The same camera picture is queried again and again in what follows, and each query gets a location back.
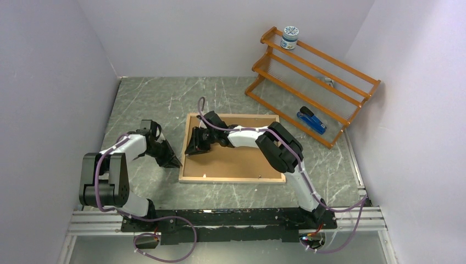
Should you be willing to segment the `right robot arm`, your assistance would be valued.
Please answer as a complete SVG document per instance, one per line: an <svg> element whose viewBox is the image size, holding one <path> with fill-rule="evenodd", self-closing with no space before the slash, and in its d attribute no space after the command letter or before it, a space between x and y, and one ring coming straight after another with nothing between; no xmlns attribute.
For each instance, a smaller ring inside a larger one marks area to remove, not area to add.
<svg viewBox="0 0 466 264"><path fill-rule="evenodd" d="M334 214L307 175L302 144L280 123L261 127L227 124L214 111L198 114L197 118L200 124L192 129L185 155L208 153L213 144L259 149L271 167L282 173L294 189L304 225L329 227Z"/></svg>

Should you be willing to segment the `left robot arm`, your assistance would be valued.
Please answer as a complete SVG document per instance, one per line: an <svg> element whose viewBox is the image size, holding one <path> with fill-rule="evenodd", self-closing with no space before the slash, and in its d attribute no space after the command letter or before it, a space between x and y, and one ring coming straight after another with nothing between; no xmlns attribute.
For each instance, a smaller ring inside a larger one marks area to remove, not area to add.
<svg viewBox="0 0 466 264"><path fill-rule="evenodd" d="M157 213L150 199L130 189L127 165L140 157L150 156L162 168L180 168L162 127L151 119L141 120L139 129L121 135L106 150L84 155L81 166L79 201L101 212L117 212L124 224L138 232L157 227Z"/></svg>

